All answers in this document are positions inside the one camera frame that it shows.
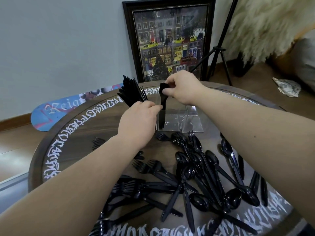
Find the hand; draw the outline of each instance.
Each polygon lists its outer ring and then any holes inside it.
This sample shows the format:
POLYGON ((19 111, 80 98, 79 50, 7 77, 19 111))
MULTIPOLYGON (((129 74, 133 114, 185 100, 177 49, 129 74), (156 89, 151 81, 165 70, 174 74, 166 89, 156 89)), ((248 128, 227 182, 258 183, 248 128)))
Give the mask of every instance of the hand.
POLYGON ((169 76, 165 83, 171 88, 164 89, 163 94, 172 96, 185 105, 195 105, 197 93, 204 88, 195 75, 185 70, 169 76))
POLYGON ((137 151, 141 150, 154 135, 157 114, 161 109, 162 105, 151 101, 136 102, 121 116, 117 136, 131 143, 137 151))

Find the gray cushion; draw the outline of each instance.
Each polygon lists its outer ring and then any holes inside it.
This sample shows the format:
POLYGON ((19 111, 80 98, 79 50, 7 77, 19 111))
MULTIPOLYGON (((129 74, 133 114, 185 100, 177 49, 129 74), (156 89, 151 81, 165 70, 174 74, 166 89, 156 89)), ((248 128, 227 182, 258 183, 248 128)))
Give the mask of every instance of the gray cushion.
POLYGON ((315 91, 315 30, 295 44, 291 55, 297 76, 315 91))

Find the person's left arm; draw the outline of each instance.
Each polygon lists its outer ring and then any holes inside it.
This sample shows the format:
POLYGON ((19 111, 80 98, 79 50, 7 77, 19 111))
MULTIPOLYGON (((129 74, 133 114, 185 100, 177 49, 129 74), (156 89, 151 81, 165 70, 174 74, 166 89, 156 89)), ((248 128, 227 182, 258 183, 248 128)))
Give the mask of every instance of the person's left arm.
POLYGON ((135 103, 122 115, 116 136, 3 212, 0 235, 87 236, 113 185, 152 138, 161 108, 135 103))

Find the black picture frame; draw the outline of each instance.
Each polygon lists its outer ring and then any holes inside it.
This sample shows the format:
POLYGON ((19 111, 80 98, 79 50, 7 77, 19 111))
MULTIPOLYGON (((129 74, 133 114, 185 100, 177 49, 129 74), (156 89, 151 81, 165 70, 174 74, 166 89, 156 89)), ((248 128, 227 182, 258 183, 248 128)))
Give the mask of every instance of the black picture frame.
MULTIPOLYGON (((136 75, 139 83, 145 82, 145 76, 141 61, 140 45, 137 37, 137 27, 134 20, 134 13, 143 11, 159 11, 165 9, 185 8, 207 6, 205 34, 203 41, 202 56, 206 56, 210 50, 210 41, 212 35, 213 18, 215 11, 215 0, 139 0, 124 1, 123 8, 126 18, 126 24, 131 44, 132 55, 136 68, 136 75)), ((207 75, 208 60, 205 60, 201 66, 200 79, 207 75)))

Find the tripod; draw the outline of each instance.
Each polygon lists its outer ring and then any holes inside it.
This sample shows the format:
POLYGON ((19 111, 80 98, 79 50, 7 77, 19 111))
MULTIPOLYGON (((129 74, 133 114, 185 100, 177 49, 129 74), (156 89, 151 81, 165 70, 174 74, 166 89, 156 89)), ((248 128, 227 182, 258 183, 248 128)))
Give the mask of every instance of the tripod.
POLYGON ((238 2, 238 0, 233 0, 233 2, 232 2, 232 5, 231 5, 231 8, 230 8, 229 14, 227 15, 227 19, 226 19, 226 22, 225 22, 225 24, 224 24, 223 31, 222 31, 221 37, 220 37, 220 39, 219 39, 218 45, 215 46, 215 47, 213 47, 213 49, 212 49, 205 57, 203 57, 202 60, 190 71, 190 72, 194 71, 194 70, 195 70, 199 65, 201 65, 205 60, 208 60, 208 58, 209 58, 210 55, 212 55, 213 53, 215 53, 215 55, 214 55, 214 57, 213 57, 213 59, 212 59, 212 63, 211 63, 211 66, 210 66, 210 69, 209 69, 209 72, 208 72, 208 74, 207 74, 206 79, 201 79, 201 80, 209 81, 210 76, 213 76, 213 75, 214 75, 215 67, 216 67, 216 62, 217 62, 217 60, 218 60, 218 56, 219 56, 219 53, 220 53, 220 54, 221 54, 222 61, 223 61, 223 67, 224 67, 224 70, 225 70, 225 73, 226 73, 226 76, 227 76, 227 80, 229 81, 229 85, 230 85, 230 86, 233 86, 233 85, 232 85, 232 82, 231 82, 231 79, 230 79, 229 70, 227 69, 225 56, 224 56, 224 51, 225 51, 225 49, 222 48, 222 44, 223 44, 223 40, 224 40, 224 38, 225 38, 225 35, 226 35, 226 33, 227 33, 227 30, 228 30, 228 28, 229 28, 229 25, 230 25, 232 16, 233 16, 233 14, 234 14, 234 11, 235 11, 237 2, 238 2))

